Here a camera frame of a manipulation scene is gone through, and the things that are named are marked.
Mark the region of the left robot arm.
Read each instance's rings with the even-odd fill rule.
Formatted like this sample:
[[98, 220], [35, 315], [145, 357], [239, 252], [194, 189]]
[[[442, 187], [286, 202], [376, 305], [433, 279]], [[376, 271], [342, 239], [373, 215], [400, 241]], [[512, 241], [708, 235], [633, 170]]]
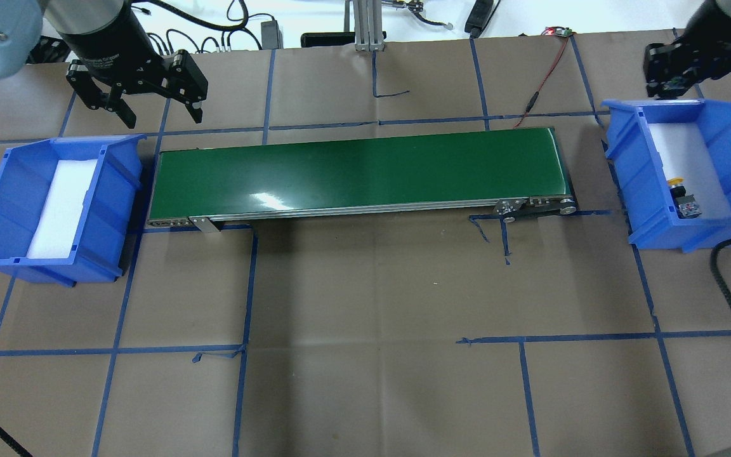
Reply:
[[44, 21], [75, 55], [65, 78], [87, 108], [115, 113], [134, 128], [124, 95], [155, 93], [202, 121], [205, 75], [186, 50], [160, 55], [130, 1], [0, 1], [0, 80], [27, 63]]

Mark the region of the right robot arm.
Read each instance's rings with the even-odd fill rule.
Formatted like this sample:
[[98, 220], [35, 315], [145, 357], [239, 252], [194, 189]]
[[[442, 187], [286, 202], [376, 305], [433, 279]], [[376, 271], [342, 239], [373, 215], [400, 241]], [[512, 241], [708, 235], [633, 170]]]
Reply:
[[731, 1], [703, 1], [672, 43], [650, 43], [642, 64], [649, 98], [674, 100], [731, 73]]

